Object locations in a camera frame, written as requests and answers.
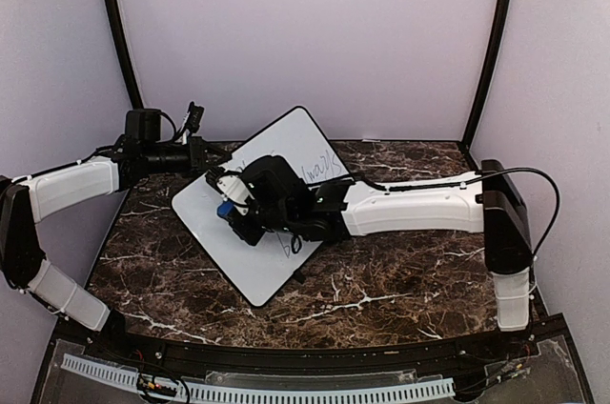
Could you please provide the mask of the blue whiteboard eraser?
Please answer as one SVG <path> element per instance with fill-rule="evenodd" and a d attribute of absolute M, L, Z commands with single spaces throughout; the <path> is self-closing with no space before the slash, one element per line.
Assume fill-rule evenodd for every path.
<path fill-rule="evenodd" d="M 217 207 L 216 214 L 220 218 L 227 219 L 231 217 L 233 210 L 234 204 L 230 201 L 225 201 Z"/>

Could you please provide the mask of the white whiteboard black frame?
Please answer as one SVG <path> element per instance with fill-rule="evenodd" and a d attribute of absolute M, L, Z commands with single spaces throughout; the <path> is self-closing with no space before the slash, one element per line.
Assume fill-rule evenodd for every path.
<path fill-rule="evenodd" d="M 249 138 L 223 166 L 242 170 L 256 158 L 281 155 L 306 183 L 345 175 L 348 170 L 313 117 L 295 107 Z M 203 176 L 173 197 L 172 207 L 188 231 L 231 284 L 254 307 L 265 305 L 320 246 L 302 243 L 292 253 L 292 236 L 265 233 L 254 247 L 240 239 L 216 210 L 221 195 Z"/>

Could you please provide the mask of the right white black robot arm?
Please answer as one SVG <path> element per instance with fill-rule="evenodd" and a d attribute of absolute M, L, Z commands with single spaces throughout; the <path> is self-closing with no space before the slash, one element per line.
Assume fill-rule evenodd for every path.
<path fill-rule="evenodd" d="M 521 347 L 530 321 L 534 251 L 525 203 L 497 160 L 455 177 L 391 184 L 355 174 L 306 182 L 284 157 L 265 155 L 241 171 L 220 170 L 208 182 L 223 198 L 218 216 L 250 246 L 268 232 L 288 233 L 292 253 L 304 242 L 378 232 L 482 233 L 498 324 L 486 351 L 505 360 Z"/>

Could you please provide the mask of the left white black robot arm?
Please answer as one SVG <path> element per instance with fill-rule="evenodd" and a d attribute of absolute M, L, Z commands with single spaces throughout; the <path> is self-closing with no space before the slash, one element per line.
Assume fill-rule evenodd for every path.
<path fill-rule="evenodd" d="M 130 190 L 152 174 L 201 175 L 229 161 L 228 151 L 197 135 L 203 113 L 190 104 L 182 126 L 163 139 L 161 125 L 170 118 L 165 112 L 131 110 L 114 144 L 57 168 L 1 179 L 1 273 L 8 286 L 98 333 L 98 348 L 114 362 L 134 354 L 133 339 L 113 326 L 120 313 L 52 265 L 36 226 L 84 201 Z"/>

